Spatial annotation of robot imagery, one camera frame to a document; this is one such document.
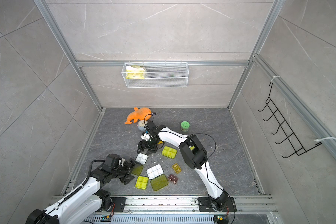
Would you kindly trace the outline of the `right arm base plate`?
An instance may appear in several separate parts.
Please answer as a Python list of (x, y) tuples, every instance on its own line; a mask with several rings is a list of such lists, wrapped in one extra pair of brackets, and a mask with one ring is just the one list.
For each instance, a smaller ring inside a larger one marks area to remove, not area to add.
[(199, 197), (196, 200), (200, 212), (236, 212), (236, 204), (233, 197), (228, 197), (221, 203), (211, 197)]

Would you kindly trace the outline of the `dark red small pillbox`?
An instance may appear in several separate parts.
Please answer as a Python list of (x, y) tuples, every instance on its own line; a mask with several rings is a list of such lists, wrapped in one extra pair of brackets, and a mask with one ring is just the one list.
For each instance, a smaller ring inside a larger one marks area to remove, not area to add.
[(169, 180), (170, 182), (172, 182), (173, 184), (177, 184), (179, 178), (178, 178), (176, 175), (169, 174), (169, 176), (168, 176), (168, 180)]

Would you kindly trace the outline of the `amber lid small pillbox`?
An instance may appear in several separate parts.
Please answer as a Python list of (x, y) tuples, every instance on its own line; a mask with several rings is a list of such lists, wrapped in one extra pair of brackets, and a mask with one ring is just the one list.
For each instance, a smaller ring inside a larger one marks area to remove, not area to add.
[(165, 145), (165, 142), (162, 142), (162, 143), (159, 144), (157, 147), (158, 147), (158, 149), (162, 149), (162, 148), (164, 147), (164, 145)]

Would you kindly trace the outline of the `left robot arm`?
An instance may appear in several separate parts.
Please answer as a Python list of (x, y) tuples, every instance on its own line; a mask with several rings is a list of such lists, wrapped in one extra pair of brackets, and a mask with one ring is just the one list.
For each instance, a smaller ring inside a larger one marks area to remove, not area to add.
[(44, 210), (36, 209), (27, 224), (79, 224), (90, 214), (113, 209), (111, 193), (103, 187), (118, 178), (124, 185), (134, 179), (132, 170), (138, 166), (134, 159), (125, 160), (116, 154), (90, 163), (85, 180), (68, 195)]

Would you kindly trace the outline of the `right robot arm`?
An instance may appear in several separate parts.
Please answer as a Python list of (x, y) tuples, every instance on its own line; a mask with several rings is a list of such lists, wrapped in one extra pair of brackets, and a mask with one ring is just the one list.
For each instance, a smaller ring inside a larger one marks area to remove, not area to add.
[(158, 151), (160, 141), (167, 142), (178, 147), (184, 162), (188, 167), (195, 170), (207, 188), (210, 199), (210, 208), (215, 211), (223, 211), (226, 202), (232, 197), (223, 189), (214, 176), (210, 165), (207, 151), (197, 138), (196, 134), (183, 135), (170, 130), (165, 125), (157, 126), (153, 121), (145, 120), (145, 131), (142, 133), (142, 140), (138, 143), (137, 154), (147, 150), (147, 154)]

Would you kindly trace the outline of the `small yellow clear pillbox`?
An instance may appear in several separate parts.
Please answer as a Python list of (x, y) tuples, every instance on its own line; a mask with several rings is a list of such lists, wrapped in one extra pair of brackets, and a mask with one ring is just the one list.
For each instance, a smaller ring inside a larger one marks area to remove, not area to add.
[(172, 165), (172, 169), (174, 170), (174, 172), (175, 172), (176, 174), (179, 174), (179, 173), (182, 171), (182, 169), (181, 169), (181, 167), (179, 166), (178, 163), (173, 164), (173, 165)]

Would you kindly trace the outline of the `green four-cell pillbox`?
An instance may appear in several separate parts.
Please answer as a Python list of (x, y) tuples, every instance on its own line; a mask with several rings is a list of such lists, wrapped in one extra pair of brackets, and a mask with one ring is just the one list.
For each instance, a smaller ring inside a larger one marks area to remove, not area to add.
[(148, 156), (146, 154), (139, 153), (135, 159), (135, 166), (132, 170), (133, 175), (139, 176), (142, 171), (143, 167), (148, 159)]

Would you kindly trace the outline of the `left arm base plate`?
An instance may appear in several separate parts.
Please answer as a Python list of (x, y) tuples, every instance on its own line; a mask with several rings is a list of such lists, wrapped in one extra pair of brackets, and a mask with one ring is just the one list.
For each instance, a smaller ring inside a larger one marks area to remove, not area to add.
[(112, 211), (113, 207), (114, 207), (114, 210), (113, 210), (114, 213), (124, 211), (126, 200), (127, 200), (126, 197), (112, 197), (111, 200), (112, 200), (112, 207), (110, 211)]

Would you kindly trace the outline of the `green lid six-cell pillbox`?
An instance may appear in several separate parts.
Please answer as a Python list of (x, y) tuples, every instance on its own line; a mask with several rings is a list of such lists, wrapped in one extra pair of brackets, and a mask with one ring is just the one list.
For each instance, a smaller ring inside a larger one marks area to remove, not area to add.
[(162, 151), (162, 155), (168, 157), (170, 159), (174, 159), (176, 157), (177, 150), (171, 147), (164, 147)]

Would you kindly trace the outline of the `orange whale toy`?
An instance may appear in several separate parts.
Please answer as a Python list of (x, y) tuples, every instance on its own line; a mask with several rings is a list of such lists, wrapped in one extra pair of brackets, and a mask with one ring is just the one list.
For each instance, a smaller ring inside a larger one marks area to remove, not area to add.
[(149, 120), (150, 118), (153, 118), (152, 111), (147, 107), (138, 108), (135, 107), (134, 111), (131, 112), (128, 116), (124, 124), (132, 124), (137, 123), (139, 120)]

